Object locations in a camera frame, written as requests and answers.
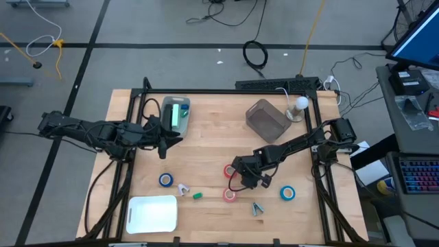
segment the white ball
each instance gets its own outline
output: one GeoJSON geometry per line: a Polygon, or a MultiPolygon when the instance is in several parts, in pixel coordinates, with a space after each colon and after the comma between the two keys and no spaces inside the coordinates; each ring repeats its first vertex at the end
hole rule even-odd
{"type": "Polygon", "coordinates": [[[308,99],[306,97],[300,96],[296,100],[296,109],[303,110],[308,107],[308,99]]]}

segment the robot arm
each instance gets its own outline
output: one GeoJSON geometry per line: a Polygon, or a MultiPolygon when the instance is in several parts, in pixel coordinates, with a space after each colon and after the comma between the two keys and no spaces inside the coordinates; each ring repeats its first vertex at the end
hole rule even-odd
{"type": "Polygon", "coordinates": [[[311,133],[304,134],[280,145],[267,145],[253,150],[252,156],[236,156],[232,167],[241,174],[241,184],[244,187],[255,188],[259,180],[262,186],[268,188],[274,173],[269,176],[262,172],[277,168],[289,155],[307,148],[315,147],[319,161],[329,162],[337,159],[336,152],[339,148],[351,146],[356,140],[351,123],[347,119],[333,119],[314,128],[311,133]],[[330,125],[331,138],[326,139],[323,127],[330,125]]]}
{"type": "Polygon", "coordinates": [[[141,126],[126,121],[89,122],[66,117],[61,112],[43,113],[38,126],[40,135],[48,139],[70,137],[95,149],[104,150],[112,160],[126,161],[132,148],[158,148],[161,159],[166,158],[168,148],[182,138],[178,132],[165,130],[158,117],[151,115],[141,126]]]}

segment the green object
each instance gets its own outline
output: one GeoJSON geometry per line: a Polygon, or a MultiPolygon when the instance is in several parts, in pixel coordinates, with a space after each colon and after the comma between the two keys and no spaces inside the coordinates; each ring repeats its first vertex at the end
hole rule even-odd
{"type": "Polygon", "coordinates": [[[181,117],[186,117],[189,114],[189,111],[187,110],[182,110],[181,112],[181,117]]]}
{"type": "Polygon", "coordinates": [[[201,192],[198,192],[197,194],[193,195],[193,199],[198,199],[201,197],[203,197],[203,193],[201,193],[201,192]]]}
{"type": "Polygon", "coordinates": [[[180,113],[180,107],[178,107],[178,104],[172,105],[172,128],[178,128],[178,120],[180,113]]]}

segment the concrete floor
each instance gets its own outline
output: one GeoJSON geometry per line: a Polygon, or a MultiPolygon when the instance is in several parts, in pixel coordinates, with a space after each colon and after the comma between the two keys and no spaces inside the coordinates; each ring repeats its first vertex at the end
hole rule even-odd
{"type": "MultiPolygon", "coordinates": [[[[70,0],[70,8],[38,8],[63,28],[66,43],[88,43],[104,0],[70,0]]],[[[218,16],[229,23],[240,21],[253,1],[227,1],[218,16]]],[[[258,41],[269,44],[304,45],[320,0],[268,0],[258,41]]],[[[256,34],[263,1],[239,27],[225,27],[213,21],[187,25],[190,17],[204,16],[207,4],[194,0],[142,1],[110,0],[97,43],[187,44],[244,43],[256,34]]],[[[392,25],[396,1],[327,1],[311,44],[378,45],[392,25]]],[[[39,19],[29,8],[13,9],[0,3],[0,32],[16,42],[27,43],[57,29],[39,19]]],[[[305,76],[324,80],[337,60],[358,50],[310,50],[305,76]]],[[[43,112],[64,110],[85,52],[83,48],[63,49],[60,63],[63,81],[47,77],[11,48],[0,48],[0,76],[31,76],[31,88],[2,86],[0,105],[13,109],[15,120],[7,130],[36,132],[43,112]]],[[[260,59],[260,51],[249,56],[260,59]]],[[[382,51],[371,51],[383,54],[382,51]]],[[[269,49],[263,70],[266,78],[291,78],[299,69],[303,50],[269,49]]],[[[57,49],[38,57],[52,74],[57,49]]],[[[376,79],[375,67],[382,57],[359,57],[361,71],[351,62],[339,64],[335,73],[343,91],[355,97],[376,79]]],[[[71,116],[96,121],[106,115],[113,89],[141,87],[147,76],[154,88],[233,89],[237,80],[259,79],[242,58],[240,49],[106,49],[95,48],[86,68],[71,116]]],[[[381,96],[375,89],[364,101],[381,96]]],[[[374,144],[392,134],[383,100],[352,110],[352,121],[360,141],[374,144]]],[[[31,136],[6,134],[0,141],[0,246],[13,245],[25,218],[36,184],[45,165],[51,141],[31,136]]],[[[84,205],[94,154],[63,143],[58,151],[46,190],[32,224],[27,244],[72,240],[84,205]]]]}

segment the table leg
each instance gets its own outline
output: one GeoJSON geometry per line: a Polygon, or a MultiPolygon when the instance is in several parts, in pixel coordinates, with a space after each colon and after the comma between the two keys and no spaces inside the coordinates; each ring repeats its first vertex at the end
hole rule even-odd
{"type": "Polygon", "coordinates": [[[377,144],[351,158],[352,168],[357,170],[385,157],[388,152],[399,152],[395,134],[382,139],[377,144]]]}

